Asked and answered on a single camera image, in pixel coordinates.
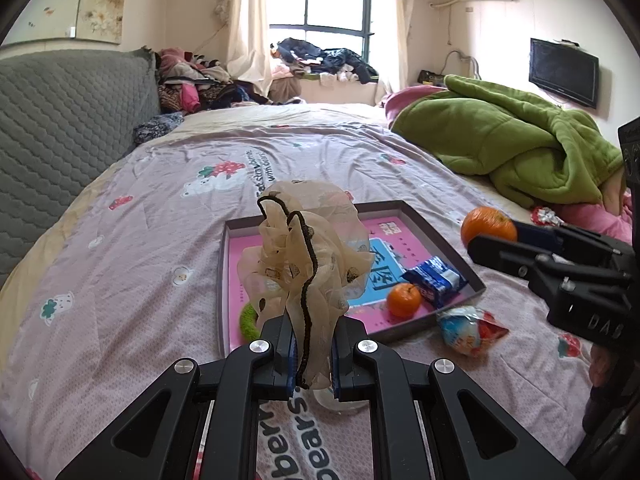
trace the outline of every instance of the red and blue snack bag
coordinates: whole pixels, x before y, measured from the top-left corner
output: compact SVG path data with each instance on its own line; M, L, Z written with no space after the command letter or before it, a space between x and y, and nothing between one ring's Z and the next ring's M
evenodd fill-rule
M415 285L423 298L435 308L442 308L451 296L467 284L467 280L456 269L437 256L406 270L402 277Z
M474 306L459 306L438 314L438 325L447 346L471 357L485 353L509 330L493 314Z

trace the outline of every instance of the metal bolt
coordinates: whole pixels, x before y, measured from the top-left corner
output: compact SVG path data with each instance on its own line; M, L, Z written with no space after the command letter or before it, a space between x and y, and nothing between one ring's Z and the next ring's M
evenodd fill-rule
M560 283L560 289L564 290L565 292L573 292L575 290L575 283L572 282L569 277L565 276L564 280L562 280L562 283Z
M378 343L371 339L363 339L358 343L358 350L365 354L371 354L378 349Z
M179 374L188 374L193 370L193 361L190 359L180 359L174 366L174 370Z
M256 339L252 341L249 345L249 350L251 352L255 352L257 354L261 354L262 352L266 352L269 349L269 342L264 339Z
M441 374L450 374L456 369L456 366L448 359L438 359L434 366Z

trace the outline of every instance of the triangular cutout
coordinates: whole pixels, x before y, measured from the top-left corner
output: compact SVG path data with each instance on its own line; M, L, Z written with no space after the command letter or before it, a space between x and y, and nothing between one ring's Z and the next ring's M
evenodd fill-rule
M488 460L516 447L516 437L471 393L459 392L458 400L482 458Z
M118 449L129 451L140 458L151 453L164 411L171 399L171 392L157 394L133 420L113 439Z

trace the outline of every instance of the green blanket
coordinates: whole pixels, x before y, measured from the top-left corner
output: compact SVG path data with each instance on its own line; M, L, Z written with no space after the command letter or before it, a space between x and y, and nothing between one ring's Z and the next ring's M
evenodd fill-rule
M622 153L587 113L486 81L448 75L445 83L448 91L402 110L392 130L456 173L488 174L523 207L602 202L598 186Z

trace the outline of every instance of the window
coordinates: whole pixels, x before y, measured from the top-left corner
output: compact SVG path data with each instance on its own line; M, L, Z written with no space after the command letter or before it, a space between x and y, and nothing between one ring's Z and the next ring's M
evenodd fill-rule
M369 57L371 0L267 0L269 41L307 40Z

